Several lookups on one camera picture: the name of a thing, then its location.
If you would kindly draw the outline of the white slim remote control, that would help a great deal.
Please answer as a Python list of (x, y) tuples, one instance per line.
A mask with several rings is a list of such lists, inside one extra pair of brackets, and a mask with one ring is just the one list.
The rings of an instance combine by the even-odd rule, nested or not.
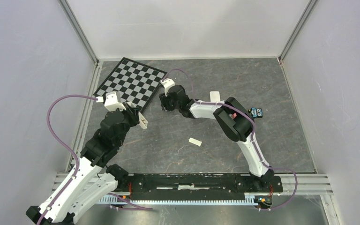
[(219, 91), (211, 91), (210, 92), (210, 101), (211, 102), (220, 102), (221, 101), (220, 92)]

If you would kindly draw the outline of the white slim battery cover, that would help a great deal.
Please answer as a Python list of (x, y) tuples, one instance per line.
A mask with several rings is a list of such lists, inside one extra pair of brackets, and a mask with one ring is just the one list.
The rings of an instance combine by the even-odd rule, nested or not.
[(194, 138), (189, 138), (189, 140), (188, 140), (191, 144), (194, 144), (194, 145), (196, 145), (196, 146), (201, 146), (202, 145), (202, 142), (201, 141), (199, 141), (199, 140), (197, 140), (197, 139), (194, 139)]

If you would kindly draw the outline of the white remote with dark buttons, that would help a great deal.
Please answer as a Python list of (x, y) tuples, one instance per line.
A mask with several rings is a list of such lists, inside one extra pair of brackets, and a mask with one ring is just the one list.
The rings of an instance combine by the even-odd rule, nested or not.
[(143, 116), (143, 114), (141, 112), (138, 112), (138, 118), (139, 118), (139, 126), (142, 129), (147, 129), (148, 121), (146, 120), (146, 118)]

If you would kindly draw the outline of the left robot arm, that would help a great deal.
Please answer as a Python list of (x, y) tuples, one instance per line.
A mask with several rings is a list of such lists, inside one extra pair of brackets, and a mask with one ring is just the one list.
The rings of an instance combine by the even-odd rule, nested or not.
[(26, 215), (37, 225), (74, 225), (82, 215), (109, 192), (128, 187), (128, 172), (108, 162), (123, 145), (127, 132), (143, 119), (140, 108), (128, 102), (124, 109), (110, 110), (100, 128), (86, 142), (79, 165), (59, 188)]

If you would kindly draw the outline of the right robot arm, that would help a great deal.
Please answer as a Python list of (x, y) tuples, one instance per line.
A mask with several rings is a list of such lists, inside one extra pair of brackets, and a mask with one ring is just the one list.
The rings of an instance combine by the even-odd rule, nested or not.
[(254, 119), (235, 98), (206, 102), (189, 98), (181, 85), (164, 84), (163, 87), (164, 93), (160, 94), (159, 98), (164, 110), (178, 110), (183, 117), (191, 119), (215, 120), (225, 136), (240, 147), (253, 177), (253, 188), (264, 191), (271, 185), (274, 170), (264, 158), (257, 143)]

